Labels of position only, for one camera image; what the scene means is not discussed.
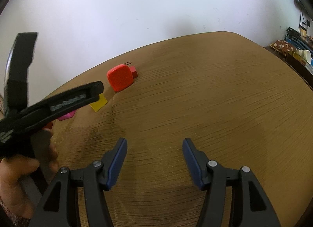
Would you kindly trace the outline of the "person's left hand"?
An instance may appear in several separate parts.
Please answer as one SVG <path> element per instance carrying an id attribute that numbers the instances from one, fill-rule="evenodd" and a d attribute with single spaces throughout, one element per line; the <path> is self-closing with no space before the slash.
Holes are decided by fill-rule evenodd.
<path id="1" fill-rule="evenodd" d="M 58 152 L 56 145 L 50 141 L 52 135 L 52 130 L 43 129 L 34 139 L 49 143 L 49 168 L 52 173 L 56 173 L 59 168 Z M 35 172 L 39 165 L 38 160 L 22 155 L 1 160 L 1 199 L 11 213 L 26 219 L 32 218 L 35 206 L 22 188 L 19 179 Z"/>

